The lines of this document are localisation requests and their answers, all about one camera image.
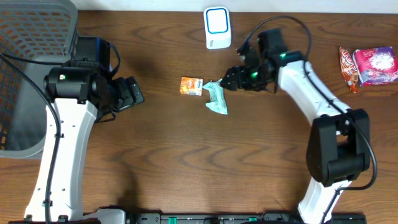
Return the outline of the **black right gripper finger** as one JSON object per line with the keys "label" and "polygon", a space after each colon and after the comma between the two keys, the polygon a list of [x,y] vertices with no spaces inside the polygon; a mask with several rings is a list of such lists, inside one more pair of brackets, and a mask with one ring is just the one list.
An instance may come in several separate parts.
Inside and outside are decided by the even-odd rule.
{"label": "black right gripper finger", "polygon": [[233,66],[227,69],[224,78],[228,80],[239,80],[242,79],[245,73],[246,73],[245,66],[243,65]]}
{"label": "black right gripper finger", "polygon": [[241,87],[241,78],[239,76],[225,76],[221,80],[220,86],[227,90],[236,91]]}

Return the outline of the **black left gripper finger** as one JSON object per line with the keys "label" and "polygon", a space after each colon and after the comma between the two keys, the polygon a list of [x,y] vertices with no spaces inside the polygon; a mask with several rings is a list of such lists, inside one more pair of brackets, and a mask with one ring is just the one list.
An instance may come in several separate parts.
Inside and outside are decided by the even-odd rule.
{"label": "black left gripper finger", "polygon": [[133,106],[134,99],[131,95],[130,87],[125,78],[119,77],[113,80],[113,85],[118,93],[118,111],[126,110]]}
{"label": "black left gripper finger", "polygon": [[126,83],[129,87],[129,91],[133,100],[134,105],[138,105],[145,101],[144,95],[141,92],[141,89],[134,77],[128,77],[126,79]]}

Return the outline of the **teal snack packet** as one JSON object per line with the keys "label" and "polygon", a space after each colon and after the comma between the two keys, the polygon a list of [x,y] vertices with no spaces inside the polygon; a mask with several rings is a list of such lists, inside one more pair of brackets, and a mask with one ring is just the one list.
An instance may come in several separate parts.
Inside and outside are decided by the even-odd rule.
{"label": "teal snack packet", "polygon": [[206,103],[206,107],[215,113],[227,115],[228,107],[224,98],[224,88],[221,87],[221,79],[216,82],[208,82],[203,89],[208,90],[210,94],[210,101]]}

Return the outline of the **orange chocolate bar wrapper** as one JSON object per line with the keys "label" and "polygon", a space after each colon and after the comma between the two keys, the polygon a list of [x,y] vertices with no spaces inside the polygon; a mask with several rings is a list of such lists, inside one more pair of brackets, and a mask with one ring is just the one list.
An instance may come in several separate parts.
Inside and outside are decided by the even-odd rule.
{"label": "orange chocolate bar wrapper", "polygon": [[353,93],[358,92],[359,72],[351,54],[342,47],[339,48],[341,74]]}

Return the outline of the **purple pad package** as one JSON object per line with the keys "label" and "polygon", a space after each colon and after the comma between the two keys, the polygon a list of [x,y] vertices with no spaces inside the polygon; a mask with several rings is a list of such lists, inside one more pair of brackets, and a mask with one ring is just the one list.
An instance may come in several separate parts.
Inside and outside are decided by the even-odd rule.
{"label": "purple pad package", "polygon": [[360,86],[397,81],[397,57],[392,47],[356,50],[353,61],[359,72]]}

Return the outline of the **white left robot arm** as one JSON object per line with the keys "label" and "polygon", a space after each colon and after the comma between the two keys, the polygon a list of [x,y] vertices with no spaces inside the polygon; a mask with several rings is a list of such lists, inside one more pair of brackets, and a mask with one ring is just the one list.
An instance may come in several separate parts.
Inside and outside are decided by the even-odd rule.
{"label": "white left robot arm", "polygon": [[23,223],[133,223],[132,215],[115,206],[84,214],[81,187],[93,125],[144,101],[136,79],[114,79],[98,68],[55,67],[44,87],[50,98],[45,144]]}

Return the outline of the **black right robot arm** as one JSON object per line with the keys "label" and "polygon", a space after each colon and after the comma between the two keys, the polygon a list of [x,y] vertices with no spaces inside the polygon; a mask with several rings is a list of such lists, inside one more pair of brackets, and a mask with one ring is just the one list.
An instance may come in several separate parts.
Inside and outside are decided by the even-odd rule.
{"label": "black right robot arm", "polygon": [[375,183],[369,116],[339,100],[300,51],[277,46],[261,53],[257,56],[250,46],[238,49],[244,63],[229,68],[221,86],[260,91],[274,82],[301,109],[311,125],[306,152],[311,180],[297,210],[303,223],[327,223],[344,191],[366,190]]}

